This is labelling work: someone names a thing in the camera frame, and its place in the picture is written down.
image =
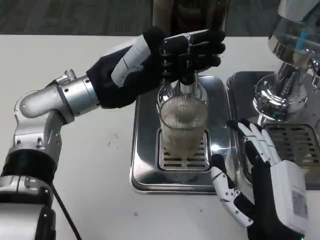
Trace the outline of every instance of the metal drip tray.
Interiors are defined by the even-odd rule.
[[[320,184],[316,182],[320,179],[320,147],[313,128],[308,124],[291,123],[267,123],[264,128],[280,158],[303,168],[309,185]]]
[[[207,171],[210,168],[210,160],[208,153],[208,139],[205,132],[201,137],[198,151],[193,157],[187,159],[181,159],[171,156],[163,145],[163,137],[161,129],[158,130],[158,159],[159,167],[162,170],[172,171]]]
[[[320,94],[312,92],[311,76],[306,75],[303,84],[308,100],[303,113],[285,123],[270,122],[260,116],[253,105],[255,85],[270,74],[272,72],[237,72],[228,79],[226,85],[231,118],[262,123],[262,127],[274,141],[281,159],[296,162],[304,169],[307,190],[320,190]],[[252,165],[246,157],[243,140],[234,131],[231,134],[231,144],[236,149],[232,152],[233,157],[238,158],[241,165],[238,173],[251,182]]]
[[[230,130],[226,88],[214,76],[200,76],[208,95],[208,124],[203,144],[191,159],[182,161],[166,153],[157,111],[159,89],[138,97],[135,105],[130,184],[139,193],[215,194],[210,173],[212,154],[230,156]]]

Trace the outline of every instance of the metal grille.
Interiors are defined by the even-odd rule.
[[[267,123],[264,128],[282,160],[310,170],[320,167],[320,148],[312,127],[307,124]]]
[[[208,139],[205,132],[201,137],[198,151],[193,157],[182,160],[181,158],[171,156],[163,145],[162,131],[158,134],[158,161],[162,170],[178,171],[207,171],[210,168]]]

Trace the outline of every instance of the black glove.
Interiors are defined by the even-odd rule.
[[[217,54],[225,50],[221,43],[224,32],[201,32],[186,37],[165,39],[159,28],[153,27],[143,34],[150,48],[150,56],[143,69],[131,72],[123,86],[117,86],[111,78],[115,66],[130,47],[106,55],[87,72],[102,108],[121,108],[133,103],[136,98],[160,86],[163,79],[173,82],[193,78],[195,71],[201,72],[221,63]]]

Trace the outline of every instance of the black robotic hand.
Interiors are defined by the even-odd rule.
[[[160,86],[221,63],[224,32],[202,30],[165,38],[153,27],[127,46],[105,55],[87,72],[102,108],[121,108]]]
[[[295,163],[279,158],[269,134],[259,125],[245,119],[228,121],[227,125],[244,140],[245,153],[253,165],[254,205],[228,185],[223,157],[213,155],[212,181],[222,204],[247,228],[250,240],[300,240],[308,226],[303,170]]]

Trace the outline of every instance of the black cable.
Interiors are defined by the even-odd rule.
[[[69,223],[69,225],[70,225],[70,227],[71,227],[76,239],[77,240],[82,240],[74,221],[72,221],[71,216],[69,215],[64,203],[62,202],[62,200],[60,198],[60,196],[58,195],[58,192],[57,192],[57,190],[56,190],[54,185],[52,185],[52,191],[53,191],[53,195],[56,198],[58,204],[60,205],[60,208],[62,209],[62,212],[65,215],[65,218],[68,221],[68,223]]]

